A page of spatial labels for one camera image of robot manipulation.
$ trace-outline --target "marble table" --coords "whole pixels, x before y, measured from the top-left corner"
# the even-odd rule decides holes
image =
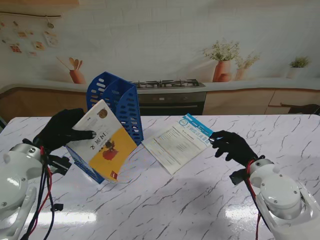
[[[49,119],[14,118],[0,135],[1,155],[23,138],[33,139]],[[144,137],[179,119],[142,117]],[[320,202],[319,116],[229,115],[197,119],[214,131],[227,130],[243,136],[258,155],[264,154],[284,174],[305,183]],[[245,184],[234,186],[229,179],[241,166],[234,161],[226,162],[223,156],[215,158],[215,152],[207,148],[171,176],[140,145],[127,159],[122,182],[118,184],[107,181],[97,184],[73,164],[66,176],[53,176],[54,202],[63,203],[64,209],[56,212],[48,239],[255,239],[255,205]],[[70,157],[64,147],[54,153]],[[30,181],[31,186],[38,184],[39,179]],[[30,240],[43,239],[48,230],[51,213],[49,204],[44,207]],[[10,217],[3,224],[14,220],[14,216]],[[259,239],[273,239],[262,221]]]

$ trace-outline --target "flower vase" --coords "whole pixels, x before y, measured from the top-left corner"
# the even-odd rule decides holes
[[[238,68],[238,69],[236,70],[236,75],[235,75],[234,80],[235,80],[235,81],[241,81],[241,80],[243,80],[246,72],[247,72],[247,69],[245,69],[245,68]]]
[[[230,61],[219,61],[215,67],[212,82],[219,82],[221,74],[230,72]]]
[[[303,69],[304,69],[303,67],[290,67],[288,74],[286,75],[286,78],[287,79],[297,78]]]
[[[230,80],[231,80],[230,73],[222,73],[218,79],[218,82],[225,83],[225,82],[229,82]]]
[[[79,70],[70,70],[70,76],[75,84],[86,84],[84,75]]]

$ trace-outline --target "yellow book cover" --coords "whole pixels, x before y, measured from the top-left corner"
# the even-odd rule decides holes
[[[81,120],[75,130],[91,130],[96,137],[67,144],[104,178],[116,181],[121,166],[137,145],[102,99]]]

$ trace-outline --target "green plant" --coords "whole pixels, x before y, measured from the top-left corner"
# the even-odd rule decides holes
[[[299,56],[299,57],[296,57],[295,60],[290,63],[290,66],[292,68],[304,68],[308,66],[309,63],[310,63],[310,60],[308,59],[307,56]]]
[[[204,50],[204,55],[213,60],[217,61],[229,61],[238,56],[239,53],[239,42],[226,42],[223,40],[222,42],[216,41],[215,44],[212,45],[211,49],[206,48]]]
[[[241,56],[236,56],[235,61],[238,65],[239,69],[248,69],[250,66],[252,66],[256,61],[260,59],[261,53],[254,54],[254,52],[251,52],[246,59],[243,59]]]

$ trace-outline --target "white brick wall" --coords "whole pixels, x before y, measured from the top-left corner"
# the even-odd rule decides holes
[[[252,0],[79,0],[80,6],[52,20],[60,39],[39,58],[13,54],[0,44],[0,84],[42,79],[70,82],[56,56],[81,58],[89,82],[103,71],[129,81],[197,78],[210,81],[216,62],[203,49],[216,40],[240,41],[243,56],[252,50],[261,59],[249,70],[252,77],[284,76],[297,55],[309,56],[307,77],[320,76],[320,2]],[[0,16],[41,35],[46,21]],[[61,72],[46,72],[50,69]],[[236,66],[232,62],[232,73]]]

